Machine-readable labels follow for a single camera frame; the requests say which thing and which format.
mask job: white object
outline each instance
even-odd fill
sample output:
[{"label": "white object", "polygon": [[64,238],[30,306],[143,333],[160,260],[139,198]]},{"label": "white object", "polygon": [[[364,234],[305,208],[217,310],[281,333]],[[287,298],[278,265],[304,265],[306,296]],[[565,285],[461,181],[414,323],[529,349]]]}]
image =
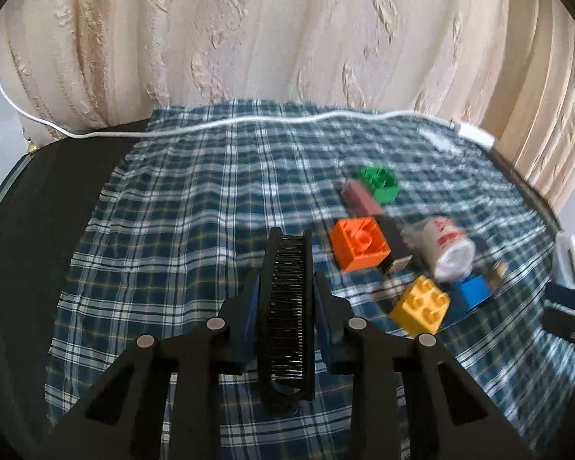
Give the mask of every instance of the white object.
[{"label": "white object", "polygon": [[566,232],[556,235],[553,261],[554,281],[575,289],[575,236]]},{"label": "white object", "polygon": [[405,229],[403,237],[424,256],[435,281],[467,278],[473,267],[475,243],[451,218],[434,216]]},{"label": "white object", "polygon": [[490,150],[496,142],[496,138],[486,130],[467,122],[458,121],[456,130],[462,138],[471,140],[487,150]]},{"label": "white object", "polygon": [[437,150],[441,152],[448,152],[454,156],[461,156],[463,154],[457,146],[451,143],[451,140],[446,136],[439,135],[433,131],[426,128],[419,128],[417,130],[425,139],[427,139]]},{"label": "white object", "polygon": [[360,119],[361,121],[384,121],[385,119],[397,118],[399,116],[412,116],[414,118],[428,119],[430,121],[437,122],[445,126],[450,126],[449,122],[445,121],[445,119],[436,118],[434,116],[429,116],[427,114],[422,114],[411,110],[398,110],[392,112],[384,112],[381,114],[368,114],[364,112],[353,112],[349,110],[331,110],[313,116],[302,116],[294,118],[285,118],[281,116],[241,116],[239,118],[226,118],[226,119],[218,119],[217,121],[201,122],[200,124],[196,124],[194,126],[182,126],[179,128],[169,129],[166,131],[143,131],[143,132],[92,131],[91,133],[79,134],[79,133],[72,133],[71,131],[65,130],[61,126],[52,123],[51,121],[40,119],[37,118],[36,116],[32,116],[31,114],[27,113],[25,110],[19,107],[8,97],[8,95],[4,91],[4,88],[2,87],[1,82],[0,82],[0,92],[2,93],[2,96],[4,96],[4,98],[7,100],[7,102],[13,107],[13,109],[19,112],[22,116],[31,119],[32,121],[40,122],[40,124],[44,124],[45,126],[49,126],[54,130],[59,131],[63,135],[69,136],[70,138],[78,138],[78,139],[94,138],[96,136],[115,137],[115,138],[168,138],[171,136],[184,135],[185,133],[193,133],[195,131],[201,131],[207,128],[216,128],[219,126],[238,124],[241,122],[279,122],[281,124],[303,124],[305,122],[317,122],[334,118]]}]

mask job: yellow lego brick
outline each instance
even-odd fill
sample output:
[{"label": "yellow lego brick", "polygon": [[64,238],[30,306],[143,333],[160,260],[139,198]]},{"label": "yellow lego brick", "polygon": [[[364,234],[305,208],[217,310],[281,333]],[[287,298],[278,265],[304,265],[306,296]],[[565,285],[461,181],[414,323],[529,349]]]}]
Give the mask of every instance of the yellow lego brick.
[{"label": "yellow lego brick", "polygon": [[449,296],[420,276],[403,293],[390,318],[414,337],[423,332],[435,334],[448,308]]}]

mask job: green lego brick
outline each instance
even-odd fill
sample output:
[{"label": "green lego brick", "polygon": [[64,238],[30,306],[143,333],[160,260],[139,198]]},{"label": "green lego brick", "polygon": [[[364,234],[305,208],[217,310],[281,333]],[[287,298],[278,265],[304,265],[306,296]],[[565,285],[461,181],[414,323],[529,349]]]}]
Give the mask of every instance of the green lego brick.
[{"label": "green lego brick", "polygon": [[390,171],[383,167],[360,168],[359,178],[365,182],[379,204],[393,202],[399,194],[399,181]]}]

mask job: metal screw head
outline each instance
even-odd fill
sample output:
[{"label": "metal screw head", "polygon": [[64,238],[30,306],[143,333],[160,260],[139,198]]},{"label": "metal screw head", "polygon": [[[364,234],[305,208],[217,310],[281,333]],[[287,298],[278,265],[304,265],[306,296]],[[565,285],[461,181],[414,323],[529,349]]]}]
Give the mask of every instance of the metal screw head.
[{"label": "metal screw head", "polygon": [[225,325],[225,321],[223,318],[209,318],[207,320],[207,329],[209,330],[219,330],[223,329]]},{"label": "metal screw head", "polygon": [[431,348],[437,343],[437,338],[431,333],[423,333],[417,340],[422,346],[426,346],[427,348]]},{"label": "metal screw head", "polygon": [[138,339],[136,339],[136,345],[139,348],[150,348],[153,346],[154,342],[154,337],[148,333],[144,333],[143,335],[139,336]]},{"label": "metal screw head", "polygon": [[350,318],[350,321],[347,322],[347,325],[349,325],[354,330],[362,330],[364,327],[366,327],[366,320],[360,318],[359,316],[354,316],[354,318]]}]

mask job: orange lego brick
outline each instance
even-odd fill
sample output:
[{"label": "orange lego brick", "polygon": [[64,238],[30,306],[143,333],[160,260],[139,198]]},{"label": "orange lego brick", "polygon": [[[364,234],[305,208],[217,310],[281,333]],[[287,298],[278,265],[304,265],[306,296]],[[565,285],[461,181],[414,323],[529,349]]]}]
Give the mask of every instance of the orange lego brick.
[{"label": "orange lego brick", "polygon": [[343,271],[378,266],[390,253],[374,218],[339,219],[330,233],[330,241]]},{"label": "orange lego brick", "polygon": [[390,318],[414,337],[423,332],[435,334],[448,308],[449,296],[420,276],[405,290]]}]

